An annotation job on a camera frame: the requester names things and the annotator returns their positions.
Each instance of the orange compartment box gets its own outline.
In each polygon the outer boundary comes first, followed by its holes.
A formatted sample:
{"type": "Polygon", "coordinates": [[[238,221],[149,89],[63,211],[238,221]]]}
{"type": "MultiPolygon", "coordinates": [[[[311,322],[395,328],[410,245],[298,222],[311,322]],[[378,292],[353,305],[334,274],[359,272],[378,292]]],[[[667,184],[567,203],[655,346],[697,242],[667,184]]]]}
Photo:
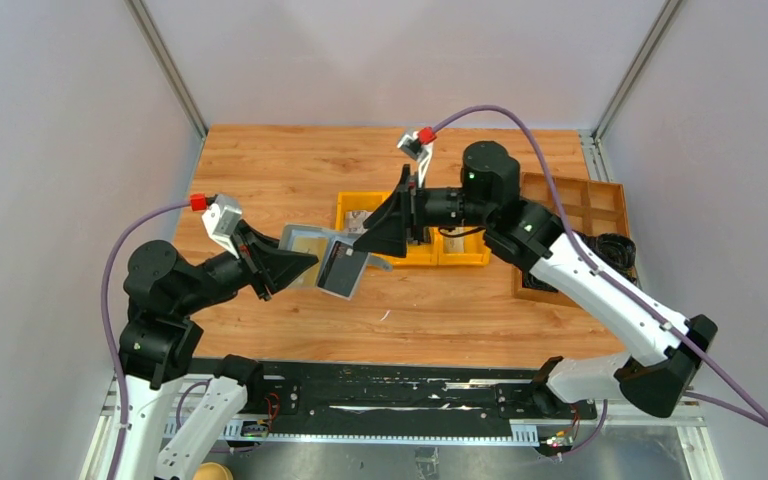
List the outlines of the orange compartment box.
{"type": "MultiPolygon", "coordinates": [[[[390,192],[340,192],[337,194],[337,226],[338,232],[343,231],[346,223],[346,212],[355,210],[374,211],[387,200],[390,192]]],[[[408,245],[408,256],[405,258],[380,255],[394,267],[433,267],[437,265],[438,249],[441,245],[439,233],[431,235],[430,245],[408,245]]]]}

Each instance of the metal frame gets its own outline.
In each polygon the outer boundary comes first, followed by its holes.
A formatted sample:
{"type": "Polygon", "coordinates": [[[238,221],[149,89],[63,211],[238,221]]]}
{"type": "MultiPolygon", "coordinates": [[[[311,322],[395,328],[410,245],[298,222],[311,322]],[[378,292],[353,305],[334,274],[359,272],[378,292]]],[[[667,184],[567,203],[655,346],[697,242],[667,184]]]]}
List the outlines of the metal frame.
{"type": "Polygon", "coordinates": [[[579,130],[581,149],[584,153],[587,172],[590,174],[590,178],[602,182],[614,181],[611,162],[605,153],[602,141],[608,130],[610,130],[611,125],[613,125],[614,120],[616,120],[626,99],[628,99],[628,96],[634,89],[634,85],[640,78],[641,73],[652,58],[652,54],[664,38],[683,5],[684,0],[666,0],[664,2],[658,17],[652,23],[649,33],[647,33],[646,38],[637,50],[634,60],[631,61],[628,70],[625,72],[619,86],[617,86],[617,90],[599,117],[596,127],[592,131],[579,130]]]}
{"type": "Polygon", "coordinates": [[[134,16],[134,21],[137,22],[140,31],[143,32],[146,43],[148,43],[151,52],[157,59],[160,69],[163,70],[166,79],[169,80],[169,86],[172,87],[172,91],[175,92],[175,96],[178,97],[178,101],[181,103],[184,113],[187,115],[187,118],[189,118],[196,133],[198,133],[201,139],[204,140],[207,138],[207,123],[204,121],[201,112],[199,112],[193,96],[187,89],[187,85],[181,77],[181,72],[179,72],[178,67],[175,66],[175,62],[172,60],[172,55],[169,54],[169,49],[166,48],[166,44],[163,43],[163,38],[160,36],[157,26],[151,18],[148,7],[143,0],[125,0],[125,4],[134,16]]]}
{"type": "Polygon", "coordinates": [[[634,88],[634,84],[640,77],[641,72],[646,67],[649,59],[652,57],[652,53],[658,47],[658,44],[663,39],[667,29],[669,29],[673,20],[676,18],[681,6],[684,4],[684,0],[667,0],[664,6],[658,13],[658,18],[655,19],[655,23],[649,29],[649,33],[646,35],[646,39],[643,40],[643,44],[640,45],[640,49],[637,51],[637,55],[634,56],[631,65],[628,67],[625,76],[623,76],[617,91],[614,92],[614,96],[611,97],[611,101],[608,102],[608,106],[599,118],[599,123],[596,124],[596,128],[593,130],[593,139],[599,143],[608,129],[616,119],[617,112],[622,107],[625,100],[628,98],[629,93],[634,88]]]}
{"type": "MultiPolygon", "coordinates": [[[[212,378],[208,374],[188,374],[184,377],[183,385],[175,395],[173,405],[177,405],[181,394],[194,383],[202,382],[212,378]]],[[[184,401],[182,411],[184,418],[187,418],[193,408],[201,401],[204,393],[196,390],[184,401]]],[[[97,478],[104,459],[104,447],[107,443],[107,437],[115,432],[115,413],[116,405],[116,384],[111,382],[110,388],[105,398],[104,407],[99,414],[98,423],[93,435],[92,443],[88,449],[87,456],[84,459],[84,465],[81,470],[81,479],[97,478]]],[[[601,412],[601,406],[596,406],[597,411],[601,412]]],[[[222,439],[244,439],[236,428],[242,420],[256,420],[262,415],[257,414],[237,414],[228,423],[225,431],[220,438],[222,439]]],[[[534,436],[536,430],[554,431],[561,426],[569,425],[569,420],[553,419],[514,419],[510,420],[512,435],[511,437],[491,437],[474,439],[455,439],[445,437],[416,437],[416,438],[396,438],[396,437],[371,437],[358,435],[296,435],[296,434],[273,434],[268,441],[278,443],[318,443],[318,444],[375,444],[375,445],[421,445],[421,446],[451,446],[463,445],[478,447],[482,445],[494,446],[498,448],[528,448],[530,437],[534,436]],[[517,432],[524,436],[517,437],[517,432]]],[[[597,420],[582,420],[584,427],[594,427],[597,420]]],[[[702,417],[702,410],[697,402],[681,402],[670,418],[655,418],[642,413],[640,410],[627,402],[612,401],[609,402],[608,419],[605,424],[610,427],[639,427],[641,433],[651,427],[672,427],[676,429],[678,438],[681,441],[684,460],[687,464],[691,478],[693,480],[722,480],[720,467],[711,445],[705,420],[702,417]]],[[[175,427],[174,408],[169,413],[165,437],[169,438],[177,428],[175,427]]]]}

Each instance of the red connector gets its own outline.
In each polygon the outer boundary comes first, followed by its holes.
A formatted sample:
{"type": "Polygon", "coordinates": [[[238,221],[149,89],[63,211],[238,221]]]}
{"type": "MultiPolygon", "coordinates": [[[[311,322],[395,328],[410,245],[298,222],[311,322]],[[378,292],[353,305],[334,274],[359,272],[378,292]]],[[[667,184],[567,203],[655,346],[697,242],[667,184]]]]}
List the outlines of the red connector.
{"type": "Polygon", "coordinates": [[[437,139],[437,134],[431,131],[431,127],[425,127],[417,134],[417,140],[423,145],[428,145],[437,139]]]}
{"type": "Polygon", "coordinates": [[[207,197],[203,193],[190,195],[190,207],[194,212],[207,210],[207,197]]]}

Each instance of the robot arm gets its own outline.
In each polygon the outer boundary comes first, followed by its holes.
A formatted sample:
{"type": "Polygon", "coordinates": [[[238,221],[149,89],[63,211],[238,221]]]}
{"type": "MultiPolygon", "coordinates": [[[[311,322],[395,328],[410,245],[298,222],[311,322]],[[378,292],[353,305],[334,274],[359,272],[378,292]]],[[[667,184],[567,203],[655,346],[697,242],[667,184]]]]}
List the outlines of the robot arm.
{"type": "MultiPolygon", "coordinates": [[[[129,398],[123,404],[119,395],[116,408],[128,408],[130,415],[118,479],[192,478],[231,417],[264,406],[263,367],[228,355],[191,421],[158,457],[172,402],[202,335],[190,315],[233,299],[247,286],[269,300],[318,262],[315,255],[280,250],[276,239],[242,219],[232,198],[218,195],[206,203],[202,219],[224,253],[191,265],[169,242],[154,240],[138,247],[128,261],[128,324],[119,337],[119,357],[129,398]]],[[[111,465],[116,441],[110,435],[102,465],[111,465]]]]}
{"type": "MultiPolygon", "coordinates": [[[[422,156],[415,139],[400,144],[414,158],[422,156]]],[[[500,259],[565,293],[608,327],[627,353],[585,361],[550,359],[532,392],[538,403],[560,406],[585,398],[625,398],[641,410],[668,417],[693,379],[700,359],[640,306],[621,295],[601,275],[604,271],[637,292],[649,306],[703,350],[717,327],[707,317],[693,319],[659,304],[614,272],[582,244],[598,272],[573,248],[560,218],[520,196],[520,166],[504,147],[477,142],[463,153],[460,188],[425,188],[405,165],[396,189],[364,226],[354,247],[360,251],[404,257],[407,245],[429,227],[484,228],[484,242],[500,259]]]]}

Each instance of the yellow container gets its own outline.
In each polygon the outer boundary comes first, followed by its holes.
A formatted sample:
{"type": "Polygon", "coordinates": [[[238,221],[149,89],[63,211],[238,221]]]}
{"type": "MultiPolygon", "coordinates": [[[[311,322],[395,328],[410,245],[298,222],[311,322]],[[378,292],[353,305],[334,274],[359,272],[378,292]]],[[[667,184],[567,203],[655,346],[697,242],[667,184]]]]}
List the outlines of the yellow container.
{"type": "MultiPolygon", "coordinates": [[[[337,194],[337,226],[336,230],[345,228],[346,212],[355,210],[374,211],[390,192],[340,192],[337,194]]],[[[405,258],[380,255],[394,267],[433,267],[437,265],[440,236],[433,232],[430,245],[408,245],[408,256],[405,258]]]]}
{"type": "Polygon", "coordinates": [[[193,480],[234,480],[231,470],[218,463],[202,463],[193,480]]]}
{"type": "Polygon", "coordinates": [[[463,252],[449,253],[446,251],[446,240],[440,234],[440,231],[434,229],[434,236],[437,237],[437,265],[471,265],[483,267],[490,263],[490,248],[484,244],[484,232],[473,233],[462,237],[464,242],[463,252]]]}

